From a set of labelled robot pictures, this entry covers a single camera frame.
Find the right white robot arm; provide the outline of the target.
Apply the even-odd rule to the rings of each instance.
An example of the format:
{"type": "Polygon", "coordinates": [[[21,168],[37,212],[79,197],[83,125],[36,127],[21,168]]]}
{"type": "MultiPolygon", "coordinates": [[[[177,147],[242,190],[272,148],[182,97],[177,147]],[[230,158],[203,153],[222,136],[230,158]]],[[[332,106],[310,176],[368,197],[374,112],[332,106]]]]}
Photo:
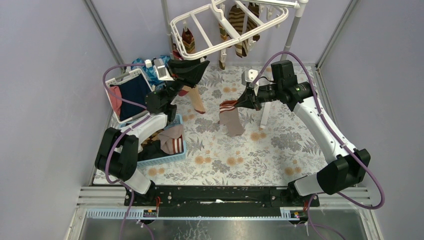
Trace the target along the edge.
{"type": "Polygon", "coordinates": [[[327,114],[319,107],[319,99],[308,82],[298,82],[293,63],[289,60],[271,64],[272,81],[265,85],[253,83],[259,72],[246,70],[241,75],[245,90],[236,102],[238,108],[260,110],[263,103],[279,101],[305,124],[318,143],[327,165],[312,175],[288,184],[287,201],[301,205],[307,196],[324,192],[333,195],[363,181],[371,156],[366,149],[359,150],[336,128],[331,120],[322,120],[327,114]]]}

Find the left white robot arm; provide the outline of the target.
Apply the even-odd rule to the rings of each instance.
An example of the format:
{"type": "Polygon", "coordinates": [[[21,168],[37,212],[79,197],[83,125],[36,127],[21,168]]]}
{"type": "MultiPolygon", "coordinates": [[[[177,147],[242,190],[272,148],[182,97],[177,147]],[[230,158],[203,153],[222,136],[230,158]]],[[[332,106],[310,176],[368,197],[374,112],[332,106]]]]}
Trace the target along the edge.
{"type": "Polygon", "coordinates": [[[109,127],[103,134],[95,159],[95,168],[106,177],[113,176],[144,206],[155,200],[154,183],[137,167],[141,141],[165,128],[176,116],[172,102],[184,86],[195,87],[202,79],[209,60],[170,60],[165,72],[170,80],[162,89],[149,92],[145,99],[146,114],[124,130],[109,127]]]}

